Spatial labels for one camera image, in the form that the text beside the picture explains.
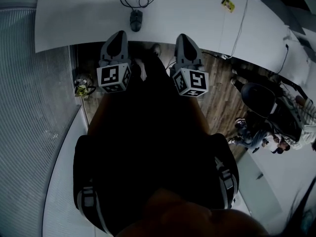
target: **shoe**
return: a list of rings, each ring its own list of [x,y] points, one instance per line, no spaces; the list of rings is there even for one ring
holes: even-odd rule
[[[152,53],[156,54],[157,57],[160,57],[160,55],[161,55],[161,46],[160,46],[158,43],[155,43],[155,44],[151,47],[150,51],[151,51]]]
[[[231,84],[232,84],[233,86],[235,86],[236,81],[237,81],[236,78],[234,78],[234,77],[231,78]]]
[[[235,119],[236,124],[246,124],[246,119],[244,118],[237,118]]]
[[[237,137],[237,136],[235,136],[235,137],[233,137],[233,138],[230,138],[230,139],[227,141],[227,143],[228,143],[228,144],[236,144],[236,141],[237,141],[238,139],[240,139],[240,138]]]

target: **grey curtain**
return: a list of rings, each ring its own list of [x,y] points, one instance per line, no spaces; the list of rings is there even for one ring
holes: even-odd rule
[[[0,236],[41,236],[49,179],[79,107],[68,47],[35,54],[35,9],[0,10]]]

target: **white table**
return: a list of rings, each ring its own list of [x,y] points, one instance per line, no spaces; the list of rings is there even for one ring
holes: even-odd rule
[[[246,0],[231,0],[236,6],[233,13],[221,1],[155,0],[141,9],[143,24],[135,33],[129,27],[131,9],[119,0],[38,0],[36,52],[106,41],[113,33],[124,30],[128,40],[165,43],[175,43],[178,35],[185,33],[200,48],[231,55]],[[288,27],[261,1],[249,0],[234,57],[278,72],[286,55],[287,42],[283,38],[290,34]],[[288,41],[289,54],[280,74],[304,84],[309,73],[307,54],[295,41]]]

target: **strap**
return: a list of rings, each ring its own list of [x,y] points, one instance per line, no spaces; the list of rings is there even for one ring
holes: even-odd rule
[[[230,172],[228,168],[224,166],[224,164],[215,157],[216,169],[219,171],[219,182],[220,188],[223,196],[224,208],[228,208],[228,197],[227,197],[227,190],[233,188],[233,197],[232,200],[235,198],[238,192],[238,185],[235,176]]]
[[[98,217],[99,217],[99,220],[100,220],[100,223],[101,223],[103,230],[108,235],[113,236],[105,224],[105,221],[104,221],[104,218],[103,218],[102,212],[101,212],[99,198],[98,198],[97,193],[94,192],[94,189],[92,186],[92,181],[90,181],[90,184],[91,184],[91,186],[83,187],[83,189],[77,195],[78,209],[79,209],[81,215],[87,219],[87,217],[84,214],[83,208],[94,207],[98,213]]]

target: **floor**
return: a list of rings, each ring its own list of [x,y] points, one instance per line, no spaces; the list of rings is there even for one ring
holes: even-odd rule
[[[137,48],[140,44],[145,46],[145,48],[152,46],[150,42],[129,42],[129,47]],[[79,71],[80,73],[90,74],[94,80],[94,85],[97,85],[96,68],[98,68],[99,54],[102,45],[103,42],[78,45]],[[173,44],[161,43],[162,52],[160,59],[165,67],[175,61],[174,48],[175,45]],[[244,68],[255,70],[261,75],[268,75],[269,71],[235,58],[224,60],[206,53],[204,53],[203,56],[205,70],[209,73],[209,91],[198,98],[199,105],[206,116],[211,134],[222,133],[226,138],[231,138],[237,134],[235,130],[235,119],[245,117],[248,111],[248,108],[241,100],[240,93],[230,83],[230,79],[234,75],[231,72],[232,64],[242,63]],[[145,79],[146,73],[143,64],[140,63],[140,66],[142,69],[141,77]],[[89,121],[92,120],[103,94],[102,90],[97,88],[93,94],[84,100]],[[236,160],[246,152],[246,148],[242,146],[230,145],[230,148]]]

